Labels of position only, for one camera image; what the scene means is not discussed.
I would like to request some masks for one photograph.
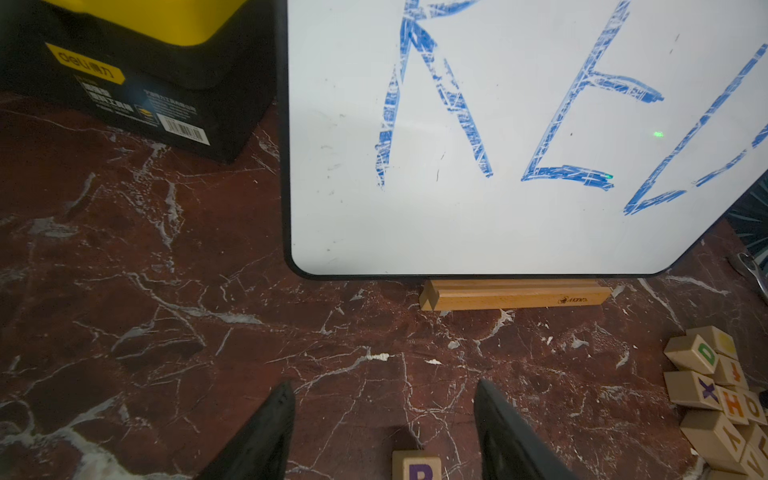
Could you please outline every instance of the wooden base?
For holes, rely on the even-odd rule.
[[[486,310],[600,305],[611,288],[597,280],[427,280],[422,310]]]

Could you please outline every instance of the purple letter b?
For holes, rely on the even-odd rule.
[[[409,466],[409,480],[432,480],[432,467],[427,464],[416,464]]]

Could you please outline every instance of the purple letter x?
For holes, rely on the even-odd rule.
[[[707,385],[706,383],[704,383],[704,381],[702,379],[699,379],[699,383],[701,384],[701,386],[704,387],[704,391],[702,392],[702,394],[704,395],[704,399],[705,400],[707,399],[708,396],[710,396],[713,399],[715,399],[715,402],[720,403],[720,400],[718,400],[717,397],[715,396],[715,384],[714,383],[712,385]]]

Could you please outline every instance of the whiteboard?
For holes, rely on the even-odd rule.
[[[444,1],[283,3],[300,273],[657,273],[768,169],[768,2]]]

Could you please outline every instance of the wooden alphabet block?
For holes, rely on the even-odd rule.
[[[717,366],[717,354],[701,336],[675,336],[667,343],[664,355],[680,370],[693,370],[712,375]]]
[[[744,397],[747,419],[761,425],[768,425],[765,410],[763,410],[763,406],[760,405],[760,397],[751,390],[745,390],[740,387],[733,387],[733,389]]]
[[[756,423],[750,423],[748,426],[737,426],[736,430],[744,437],[747,445],[752,445],[757,452],[768,460],[768,435],[765,433],[765,430]]]
[[[749,424],[750,421],[746,417],[746,402],[743,395],[735,390],[719,385],[715,388],[715,391],[720,398],[720,403],[723,405],[723,413],[725,413],[728,420],[739,425]]]
[[[696,329],[688,329],[686,335],[698,335],[704,339],[712,349],[720,355],[729,356],[734,360],[739,359],[733,337],[715,326],[701,326]]]
[[[746,441],[722,412],[690,410],[680,424],[680,430],[710,465],[711,460],[727,464],[741,460]]]
[[[738,462],[724,460],[710,460],[704,457],[710,467],[724,470],[726,472],[741,473],[747,476],[749,480],[767,480],[768,479],[768,459],[763,457],[751,445],[744,447],[744,453]]]
[[[741,364],[719,353],[717,354],[717,364],[715,365],[715,373],[712,375],[712,378],[717,385],[737,386],[745,390],[750,389],[750,386],[746,383],[746,378],[744,378]]]
[[[722,410],[715,382],[693,370],[665,372],[664,381],[670,402],[696,409]]]
[[[707,475],[707,480],[749,480],[749,477],[740,473],[710,470],[710,474]]]
[[[392,452],[392,480],[440,480],[441,474],[440,457],[422,450]]]

